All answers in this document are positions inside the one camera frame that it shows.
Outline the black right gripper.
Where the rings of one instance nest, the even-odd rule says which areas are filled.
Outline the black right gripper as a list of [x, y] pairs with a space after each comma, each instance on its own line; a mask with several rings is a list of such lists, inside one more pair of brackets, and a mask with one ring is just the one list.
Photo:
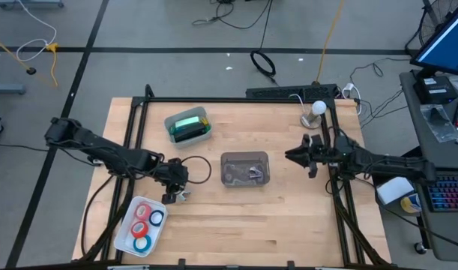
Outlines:
[[292, 157], [291, 160], [301, 165], [303, 168], [306, 168], [308, 164], [308, 176], [310, 179], [314, 179], [318, 172], [316, 164], [324, 161], [322, 155], [325, 153], [325, 144], [320, 135], [310, 136], [309, 134], [306, 134], [305, 139], [307, 140], [308, 150], [306, 146], [301, 145], [285, 151], [285, 155], [299, 156], [307, 153], [308, 161], [305, 157]]

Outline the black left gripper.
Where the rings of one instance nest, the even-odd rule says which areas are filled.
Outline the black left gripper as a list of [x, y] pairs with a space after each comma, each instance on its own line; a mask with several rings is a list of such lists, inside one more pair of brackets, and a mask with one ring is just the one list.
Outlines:
[[182, 192], [188, 182], [188, 169], [178, 157], [162, 162], [155, 170], [155, 181], [166, 187], [161, 202], [164, 205], [176, 202], [176, 194]]

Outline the dark blue tape roll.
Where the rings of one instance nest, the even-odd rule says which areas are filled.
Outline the dark blue tape roll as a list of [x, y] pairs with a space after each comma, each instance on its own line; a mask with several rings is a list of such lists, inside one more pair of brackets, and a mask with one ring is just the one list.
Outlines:
[[164, 219], [164, 212], [161, 210], [154, 210], [149, 216], [149, 223], [154, 227], [159, 227]]

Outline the pink tape roll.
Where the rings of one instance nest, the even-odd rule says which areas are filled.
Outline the pink tape roll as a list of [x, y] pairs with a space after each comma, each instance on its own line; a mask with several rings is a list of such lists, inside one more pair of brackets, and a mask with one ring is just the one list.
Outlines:
[[152, 209], [151, 206], [146, 203], [141, 203], [136, 207], [134, 212], [135, 217], [141, 221], [146, 221], [151, 215]]

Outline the red tape roll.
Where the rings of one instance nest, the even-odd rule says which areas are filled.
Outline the red tape roll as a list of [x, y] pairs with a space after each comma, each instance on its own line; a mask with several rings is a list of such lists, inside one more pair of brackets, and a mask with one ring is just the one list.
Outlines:
[[148, 229], [149, 226], [145, 221], [137, 221], [131, 227], [130, 232], [135, 239], [140, 239], [147, 235]]

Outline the light blue tape roll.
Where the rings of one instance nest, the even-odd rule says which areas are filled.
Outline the light blue tape roll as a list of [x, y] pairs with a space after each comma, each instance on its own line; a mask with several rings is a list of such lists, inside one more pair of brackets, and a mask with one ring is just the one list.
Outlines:
[[141, 238], [134, 239], [133, 248], [138, 253], [145, 253], [150, 249], [151, 244], [151, 237], [149, 235], [144, 235]]

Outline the teal clip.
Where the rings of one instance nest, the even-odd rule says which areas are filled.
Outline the teal clip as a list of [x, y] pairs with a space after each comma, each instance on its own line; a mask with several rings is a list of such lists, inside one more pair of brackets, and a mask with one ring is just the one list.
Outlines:
[[195, 124], [195, 123], [200, 123], [200, 120], [199, 120], [199, 117], [198, 116], [193, 116], [193, 117], [190, 117], [190, 118], [184, 118], [182, 120], [179, 120], [177, 121], [176, 123], [174, 123], [173, 126], [175, 126], [176, 130], [180, 130], [180, 129], [183, 129], [185, 128], [186, 126], [188, 125], [192, 125], [192, 124]]

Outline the white light bulb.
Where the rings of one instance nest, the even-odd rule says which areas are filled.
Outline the white light bulb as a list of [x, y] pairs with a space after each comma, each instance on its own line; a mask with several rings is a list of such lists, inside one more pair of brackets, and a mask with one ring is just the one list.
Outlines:
[[311, 113], [315, 116], [319, 116], [319, 115], [324, 114], [326, 109], [327, 109], [327, 104], [322, 100], [318, 100], [313, 103]]

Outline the white plastic bin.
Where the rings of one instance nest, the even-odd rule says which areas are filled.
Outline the white plastic bin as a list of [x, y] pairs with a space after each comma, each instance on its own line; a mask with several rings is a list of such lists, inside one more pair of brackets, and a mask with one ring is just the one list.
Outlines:
[[[149, 235], [151, 237], [151, 240], [152, 240], [152, 244], [151, 244], [150, 249], [145, 253], [138, 253], [138, 252], [136, 252], [134, 250], [133, 242], [134, 242], [135, 238], [132, 236], [132, 234], [130, 232], [130, 229], [133, 226], [133, 224], [136, 223], [137, 221], [140, 221], [139, 219], [137, 219], [135, 217], [134, 212], [136, 210], [136, 207], [141, 203], [146, 203], [146, 204], [150, 205], [152, 211], [161, 210], [165, 214], [163, 222], [159, 227], [152, 226], [149, 223], [148, 220], [147, 221], [146, 220], [142, 220], [142, 221], [145, 221], [148, 224], [149, 229], [148, 229], [147, 235]], [[168, 216], [168, 212], [166, 210], [165, 205], [163, 205], [162, 203], [156, 202], [156, 201], [154, 201], [152, 199], [147, 199], [145, 197], [140, 197], [140, 196], [134, 197], [132, 199], [132, 201], [130, 202], [130, 205], [128, 206], [127, 212], [126, 212], [126, 214], [124, 216], [124, 219], [123, 219], [123, 221], [121, 223], [121, 226], [120, 226], [120, 228], [118, 230], [118, 233], [117, 233], [117, 235], [115, 237], [115, 240], [114, 240], [115, 248], [118, 251], [124, 251], [124, 252], [132, 254], [132, 255], [134, 255], [136, 257], [146, 257], [146, 256], [148, 256], [150, 253], [152, 253], [154, 251], [154, 249], [155, 249], [155, 247], [157, 245], [157, 241], [159, 240], [159, 238], [160, 238], [160, 236], [162, 234], [163, 226], [165, 224], [167, 216]]]

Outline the black power strip bar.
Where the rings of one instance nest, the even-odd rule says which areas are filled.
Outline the black power strip bar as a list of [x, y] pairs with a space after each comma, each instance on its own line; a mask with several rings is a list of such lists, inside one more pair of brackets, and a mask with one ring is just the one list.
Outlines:
[[290, 95], [298, 95], [303, 101], [318, 101], [333, 99], [337, 94], [336, 84], [323, 85], [293, 85], [270, 88], [249, 88], [245, 94], [247, 98], [259, 99], [287, 99]]

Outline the smoky transparent plastic bin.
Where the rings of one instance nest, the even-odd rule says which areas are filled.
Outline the smoky transparent plastic bin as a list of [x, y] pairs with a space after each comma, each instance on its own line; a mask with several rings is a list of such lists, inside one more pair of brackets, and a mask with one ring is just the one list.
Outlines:
[[[250, 178], [249, 168], [256, 167], [261, 178]], [[255, 188], [270, 181], [268, 154], [264, 151], [240, 151], [222, 153], [220, 159], [221, 182], [227, 188]]]

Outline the light grey plastic bin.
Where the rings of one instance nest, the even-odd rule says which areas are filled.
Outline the light grey plastic bin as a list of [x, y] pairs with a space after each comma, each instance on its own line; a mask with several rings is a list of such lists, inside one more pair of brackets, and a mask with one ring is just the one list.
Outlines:
[[[171, 126], [173, 126], [174, 123], [176, 123], [179, 120], [182, 120], [182, 119], [185, 119], [185, 118], [190, 118], [190, 117], [193, 117], [193, 116], [198, 116], [199, 120], [200, 120], [200, 123], [190, 124], [190, 125], [186, 126], [183, 129], [177, 130], [176, 132], [182, 131], [182, 130], [185, 130], [185, 129], [188, 129], [188, 128], [205, 128], [206, 129], [206, 133], [201, 135], [201, 136], [198, 136], [198, 137], [187, 139], [185, 141], [175, 142], [174, 141], [174, 137], [173, 137], [174, 134], [170, 134], [169, 133], [169, 129], [171, 128]], [[208, 140], [211, 137], [212, 125], [211, 125], [209, 120], [208, 120], [209, 125], [204, 125], [203, 122], [202, 122], [202, 118], [207, 118], [207, 120], [208, 120], [208, 115], [207, 115], [205, 109], [202, 106], [198, 106], [198, 107], [195, 107], [195, 108], [180, 112], [180, 113], [178, 113], [176, 115], [172, 115], [172, 116], [166, 118], [164, 120], [164, 125], [165, 125], [165, 129], [166, 129], [166, 131], [167, 131], [167, 133], [169, 135], [169, 141], [177, 149], [179, 149], [179, 148], [182, 149], [182, 148], [186, 148], [188, 146], [194, 145], [195, 143], [199, 143], [199, 142], [201, 142], [203, 140]]]

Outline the white box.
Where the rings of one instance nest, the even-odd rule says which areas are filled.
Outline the white box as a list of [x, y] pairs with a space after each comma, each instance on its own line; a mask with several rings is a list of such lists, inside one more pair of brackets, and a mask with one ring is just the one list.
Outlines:
[[407, 178], [395, 177], [376, 188], [378, 198], [382, 205], [392, 203], [400, 197], [410, 194], [414, 190]]

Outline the yellow and blue roll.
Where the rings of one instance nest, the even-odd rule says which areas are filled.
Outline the yellow and blue roll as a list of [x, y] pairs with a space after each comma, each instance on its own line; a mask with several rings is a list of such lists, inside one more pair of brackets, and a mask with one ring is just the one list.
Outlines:
[[409, 214], [415, 214], [421, 212], [422, 210], [420, 199], [417, 193], [404, 196], [400, 200], [400, 206], [403, 209], [403, 211]]

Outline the clear plastic bag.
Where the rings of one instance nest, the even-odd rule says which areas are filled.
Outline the clear plastic bag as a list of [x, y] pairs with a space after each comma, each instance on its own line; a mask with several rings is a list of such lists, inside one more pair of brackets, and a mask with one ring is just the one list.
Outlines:
[[429, 129], [439, 143], [455, 141], [458, 143], [458, 130], [448, 118], [445, 108], [441, 104], [423, 104], [420, 106]]

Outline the black mini computer box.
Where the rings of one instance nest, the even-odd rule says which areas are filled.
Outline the black mini computer box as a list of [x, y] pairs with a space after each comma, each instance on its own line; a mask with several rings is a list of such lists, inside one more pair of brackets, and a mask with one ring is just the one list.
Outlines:
[[458, 98], [457, 91], [446, 76], [418, 79], [414, 89], [421, 104], [449, 104]]

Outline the backlit keyboard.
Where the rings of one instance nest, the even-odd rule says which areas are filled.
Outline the backlit keyboard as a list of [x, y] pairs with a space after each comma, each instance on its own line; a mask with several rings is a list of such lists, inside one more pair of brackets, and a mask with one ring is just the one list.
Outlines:
[[432, 212], [458, 212], [458, 175], [439, 175], [424, 192]]

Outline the dark grey desk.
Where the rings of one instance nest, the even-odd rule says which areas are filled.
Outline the dark grey desk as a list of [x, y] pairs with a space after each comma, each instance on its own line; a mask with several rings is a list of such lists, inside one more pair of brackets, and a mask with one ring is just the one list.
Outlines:
[[[454, 140], [444, 143], [438, 142], [422, 115], [421, 103], [413, 89], [413, 85], [416, 83], [413, 73], [401, 73], [399, 78], [412, 117], [421, 155], [435, 164], [438, 173], [457, 174], [458, 143]], [[429, 206], [427, 189], [417, 185], [416, 191], [422, 204], [424, 227], [458, 242], [458, 211], [434, 212]], [[437, 259], [458, 262], [458, 247], [456, 245], [431, 235], [427, 238], [429, 248], [432, 249]]]

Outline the computer monitor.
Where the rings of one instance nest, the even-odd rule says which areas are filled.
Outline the computer monitor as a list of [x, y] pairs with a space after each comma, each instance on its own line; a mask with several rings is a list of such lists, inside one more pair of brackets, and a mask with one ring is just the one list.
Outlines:
[[413, 56], [413, 65], [458, 75], [458, 8]]

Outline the black floor fan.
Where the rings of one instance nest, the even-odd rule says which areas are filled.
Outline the black floor fan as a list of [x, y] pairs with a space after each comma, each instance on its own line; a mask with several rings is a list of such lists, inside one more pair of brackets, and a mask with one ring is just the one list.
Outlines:
[[404, 51], [409, 56], [414, 56], [415, 51], [409, 49], [409, 44], [418, 39], [423, 46], [436, 31], [442, 28], [458, 8], [458, 0], [422, 0], [422, 16], [418, 28], [404, 46]]

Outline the grey floor bar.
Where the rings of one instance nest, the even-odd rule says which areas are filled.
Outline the grey floor bar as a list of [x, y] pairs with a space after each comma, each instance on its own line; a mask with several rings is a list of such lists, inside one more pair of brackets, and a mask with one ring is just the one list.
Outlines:
[[26, 93], [25, 87], [22, 84], [6, 84], [0, 83], [0, 94], [15, 94], [24, 95]]

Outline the grey cart base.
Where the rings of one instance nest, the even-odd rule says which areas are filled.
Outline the grey cart base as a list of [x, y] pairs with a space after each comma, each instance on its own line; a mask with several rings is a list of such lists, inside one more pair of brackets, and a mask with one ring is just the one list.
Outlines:
[[16, 6], [24, 5], [26, 8], [34, 5], [57, 5], [64, 8], [62, 0], [0, 0], [0, 8], [3, 10], [11, 10]]

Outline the black aluminium table frame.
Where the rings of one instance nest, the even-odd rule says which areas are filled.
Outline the black aluminium table frame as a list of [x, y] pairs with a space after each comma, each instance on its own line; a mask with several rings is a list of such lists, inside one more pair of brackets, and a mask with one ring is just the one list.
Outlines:
[[[178, 149], [169, 141], [164, 120], [203, 107], [213, 124], [203, 142]], [[167, 158], [185, 159], [192, 177], [191, 195], [168, 206], [154, 252], [146, 257], [122, 253], [108, 241], [101, 260], [124, 264], [202, 266], [361, 266], [370, 258], [361, 249], [329, 194], [328, 168], [308, 178], [287, 160], [287, 149], [300, 144], [304, 129], [291, 100], [216, 97], [116, 97], [103, 135]], [[227, 188], [221, 182], [225, 152], [264, 151], [271, 180], [262, 187]]]

